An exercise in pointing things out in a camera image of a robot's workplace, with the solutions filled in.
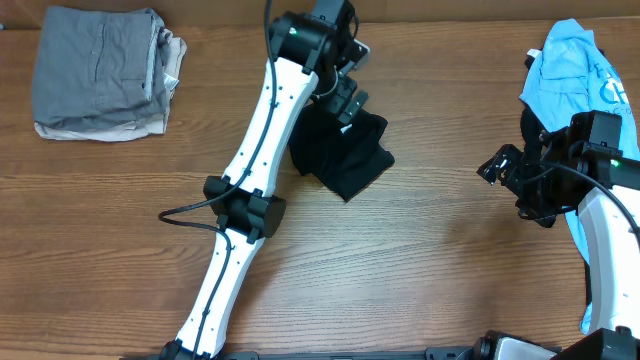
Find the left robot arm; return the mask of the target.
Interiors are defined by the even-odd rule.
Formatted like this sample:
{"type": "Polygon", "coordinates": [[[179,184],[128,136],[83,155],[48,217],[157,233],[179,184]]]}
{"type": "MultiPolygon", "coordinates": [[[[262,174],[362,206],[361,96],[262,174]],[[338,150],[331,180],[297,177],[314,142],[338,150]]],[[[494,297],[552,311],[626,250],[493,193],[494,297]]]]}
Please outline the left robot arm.
{"type": "Polygon", "coordinates": [[[275,196],[284,151],[307,104],[349,124],[368,99],[349,73],[370,49],[358,41],[359,21],[345,0],[321,0],[309,13],[264,18],[267,63],[249,127],[220,177],[210,176],[205,200],[217,217],[215,244],[194,306],[162,359],[214,359],[226,342],[231,312],[251,262],[282,221],[275,196]]]}

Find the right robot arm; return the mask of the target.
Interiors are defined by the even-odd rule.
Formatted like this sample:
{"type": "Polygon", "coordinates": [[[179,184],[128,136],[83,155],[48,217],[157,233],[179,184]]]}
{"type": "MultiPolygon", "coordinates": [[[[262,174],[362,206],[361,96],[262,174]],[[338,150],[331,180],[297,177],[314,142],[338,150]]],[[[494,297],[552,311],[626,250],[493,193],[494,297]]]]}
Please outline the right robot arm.
{"type": "Polygon", "coordinates": [[[484,337],[476,359],[636,359],[639,356],[639,163],[621,150],[622,119],[591,111],[543,132],[533,148],[503,145],[478,174],[516,195],[518,215],[551,227],[577,213],[585,233],[592,313],[587,336],[552,350],[484,337]]]}

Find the black t-shirt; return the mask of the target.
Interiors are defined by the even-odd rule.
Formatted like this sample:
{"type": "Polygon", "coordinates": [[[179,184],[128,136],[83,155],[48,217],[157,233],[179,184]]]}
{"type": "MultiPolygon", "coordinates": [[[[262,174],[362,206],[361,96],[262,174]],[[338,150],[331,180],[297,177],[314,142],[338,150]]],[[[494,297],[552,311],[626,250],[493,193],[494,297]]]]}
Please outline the black t-shirt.
{"type": "Polygon", "coordinates": [[[395,158],[380,145],[388,121],[365,110],[345,125],[316,105],[303,108],[288,145],[294,166],[302,176],[314,175],[344,201],[351,200],[395,158]]]}

